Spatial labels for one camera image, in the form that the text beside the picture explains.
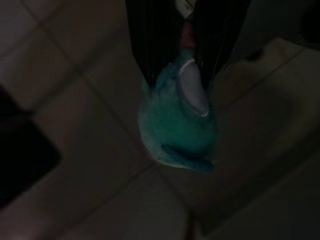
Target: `stuffed animal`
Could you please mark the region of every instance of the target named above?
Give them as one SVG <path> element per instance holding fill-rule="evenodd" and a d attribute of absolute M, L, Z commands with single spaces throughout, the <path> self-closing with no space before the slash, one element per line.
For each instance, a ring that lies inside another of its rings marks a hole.
<path fill-rule="evenodd" d="M 183 26 L 180 46 L 179 55 L 161 71 L 155 87 L 144 88 L 138 113 L 140 136 L 156 161 L 211 172 L 217 122 L 195 63 L 189 22 Z"/>

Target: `pink object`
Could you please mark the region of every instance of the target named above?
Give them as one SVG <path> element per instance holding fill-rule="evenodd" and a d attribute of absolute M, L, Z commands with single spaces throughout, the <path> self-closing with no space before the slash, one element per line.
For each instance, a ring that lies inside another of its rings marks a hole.
<path fill-rule="evenodd" d="M 192 24 L 190 22 L 186 22 L 182 28 L 182 36 L 181 36 L 181 46 L 183 48 L 195 48 L 196 42 L 194 39 L 194 31 Z"/>

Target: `hanging toy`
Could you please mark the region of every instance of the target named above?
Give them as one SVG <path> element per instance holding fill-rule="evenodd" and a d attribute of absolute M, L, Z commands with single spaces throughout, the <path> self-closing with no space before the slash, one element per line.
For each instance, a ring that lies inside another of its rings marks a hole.
<path fill-rule="evenodd" d="M 145 86 L 138 125 L 143 144 L 152 157 L 165 165 L 211 172 L 217 140 L 217 122 L 195 63 L 192 25 L 182 29 L 180 51 L 156 79 Z"/>

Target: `floor tile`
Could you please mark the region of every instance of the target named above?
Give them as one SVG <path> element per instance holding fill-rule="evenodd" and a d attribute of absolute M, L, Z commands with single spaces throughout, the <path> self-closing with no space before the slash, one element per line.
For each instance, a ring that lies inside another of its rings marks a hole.
<path fill-rule="evenodd" d="M 64 157 L 0 214 L 1 239 L 56 239 L 150 167 L 81 79 L 42 107 L 34 122 Z"/>
<path fill-rule="evenodd" d="M 19 0 L 1 1 L 0 58 L 36 26 Z"/>
<path fill-rule="evenodd" d="M 72 66 L 40 30 L 0 60 L 0 83 L 27 110 L 65 80 Z"/>
<path fill-rule="evenodd" d="M 45 27 L 78 63 L 100 43 L 117 41 L 126 23 L 125 1 L 72 0 Z"/>
<path fill-rule="evenodd" d="M 293 59 L 288 67 L 300 81 L 307 86 L 312 98 L 320 106 L 320 52 L 306 49 Z"/>
<path fill-rule="evenodd" d="M 264 79 L 278 67 L 286 64 L 301 47 L 282 39 L 275 39 L 265 47 L 264 55 L 255 62 L 231 64 L 215 78 L 216 85 L 211 99 L 218 109 L 234 103 L 254 84 Z"/>
<path fill-rule="evenodd" d="M 317 108 L 288 67 L 277 71 L 218 115 L 216 171 L 202 174 L 161 166 L 198 215 L 259 174 L 315 127 Z"/>
<path fill-rule="evenodd" d="M 45 106 L 34 120 L 70 159 L 90 160 L 96 167 L 105 165 L 105 176 L 116 177 L 119 173 L 128 178 L 149 164 L 80 79 Z M 110 151 L 116 159 L 109 157 Z M 108 177 L 105 181 L 116 185 Z"/>
<path fill-rule="evenodd" d="M 35 14 L 37 19 L 44 22 L 70 2 L 64 0 L 22 0 L 22 2 Z"/>
<path fill-rule="evenodd" d="M 174 193 L 149 170 L 60 239 L 179 240 L 187 217 Z"/>
<path fill-rule="evenodd" d="M 319 167 L 318 159 L 308 160 L 206 239 L 318 239 Z"/>
<path fill-rule="evenodd" d="M 133 57 L 127 26 L 92 65 L 83 64 L 85 75 L 104 101 L 139 139 L 137 114 L 143 98 L 143 75 Z"/>

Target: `plush toy fin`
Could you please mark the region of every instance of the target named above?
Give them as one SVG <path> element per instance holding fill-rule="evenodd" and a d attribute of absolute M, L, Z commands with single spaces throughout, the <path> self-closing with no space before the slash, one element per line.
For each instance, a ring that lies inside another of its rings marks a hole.
<path fill-rule="evenodd" d="M 198 172 L 209 173 L 214 170 L 214 165 L 202 158 L 190 158 L 171 148 L 168 144 L 163 144 L 162 149 L 171 156 L 175 162 L 170 164 L 171 167 L 191 169 Z"/>

